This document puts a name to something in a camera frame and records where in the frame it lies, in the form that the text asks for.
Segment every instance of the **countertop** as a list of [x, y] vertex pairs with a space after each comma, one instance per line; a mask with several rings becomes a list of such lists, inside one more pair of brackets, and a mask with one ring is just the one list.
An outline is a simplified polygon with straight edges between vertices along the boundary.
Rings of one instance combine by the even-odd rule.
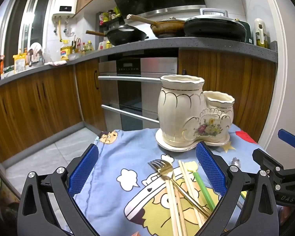
[[[211, 50], [220, 52], [230, 52], [239, 55], [252, 56], [262, 60], [268, 60], [271, 62], [278, 62], [278, 53], [273, 50], [261, 48], [256, 45], [248, 43], [215, 39], [215, 38], [196, 38], [196, 37], [178, 37], [178, 38], [164, 38], [153, 39], [139, 42], [133, 42], [115, 46], [102, 51], [94, 51], [78, 59], [68, 61], [67, 64], [73, 65], [82, 61], [98, 58], [101, 56], [107, 56], [115, 53], [123, 53], [145, 49], [157, 49], [157, 48], [180, 48], [180, 49], [195, 49], [195, 50]], [[56, 68], [57, 66], [43, 65], [35, 66], [32, 69], [20, 72], [15, 75], [11, 75], [0, 80], [0, 86], [10, 81], [22, 78], [27, 75], [31, 75], [37, 72]]]

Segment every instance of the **black cabinet handle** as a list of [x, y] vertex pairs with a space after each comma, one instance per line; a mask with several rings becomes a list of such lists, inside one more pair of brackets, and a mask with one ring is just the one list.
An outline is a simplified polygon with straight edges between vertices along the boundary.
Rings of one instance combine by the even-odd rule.
[[41, 95], [39, 94], [38, 84], [36, 84], [36, 88], [37, 88], [37, 92], [38, 92], [38, 98], [39, 98], [39, 101], [40, 101], [41, 100]]
[[8, 115], [8, 113], [7, 113], [7, 111], [6, 111], [6, 106], [5, 106], [5, 104], [4, 104], [4, 100], [3, 100], [3, 98], [2, 98], [2, 104], [3, 104], [4, 111], [6, 112], [6, 115]]
[[42, 84], [42, 86], [43, 86], [44, 97], [46, 98], [46, 92], [45, 92], [45, 85], [44, 85], [44, 82], [42, 81], [41, 84]]
[[96, 79], [97, 79], [97, 70], [94, 71], [94, 81], [95, 81], [96, 89], [99, 90], [99, 88], [97, 87], [97, 84], [96, 84]]

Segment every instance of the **yellow star print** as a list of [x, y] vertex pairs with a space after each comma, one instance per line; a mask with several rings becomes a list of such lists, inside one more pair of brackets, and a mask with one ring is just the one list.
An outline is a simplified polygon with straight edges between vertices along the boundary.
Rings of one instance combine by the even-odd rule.
[[224, 149], [224, 151], [225, 151], [225, 153], [227, 153], [227, 151], [228, 151], [229, 149], [234, 149], [234, 150], [236, 150], [236, 149], [233, 148], [233, 146], [231, 146], [230, 144], [231, 144], [231, 141], [228, 142], [227, 144], [225, 144], [224, 146], [222, 146], [223, 149]]

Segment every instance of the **water heater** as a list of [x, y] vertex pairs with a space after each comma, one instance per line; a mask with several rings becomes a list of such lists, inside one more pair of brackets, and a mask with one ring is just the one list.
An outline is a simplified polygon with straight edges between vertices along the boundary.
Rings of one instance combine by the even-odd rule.
[[73, 17], [76, 13], [76, 3], [78, 0], [56, 0], [53, 16], [54, 17]]

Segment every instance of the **metal screw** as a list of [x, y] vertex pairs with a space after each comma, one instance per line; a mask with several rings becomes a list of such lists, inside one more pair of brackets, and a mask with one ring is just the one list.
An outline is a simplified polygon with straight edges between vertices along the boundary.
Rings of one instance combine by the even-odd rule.
[[65, 168], [63, 168], [63, 167], [60, 167], [57, 169], [58, 174], [62, 174], [64, 171], [65, 171]]
[[266, 176], [266, 172], [264, 170], [260, 170], [260, 175]]
[[233, 172], [237, 172], [238, 171], [238, 168], [236, 166], [231, 166], [230, 167], [230, 170], [233, 171]]
[[29, 178], [32, 178], [34, 176], [35, 176], [35, 172], [32, 171], [32, 172], [29, 173]]

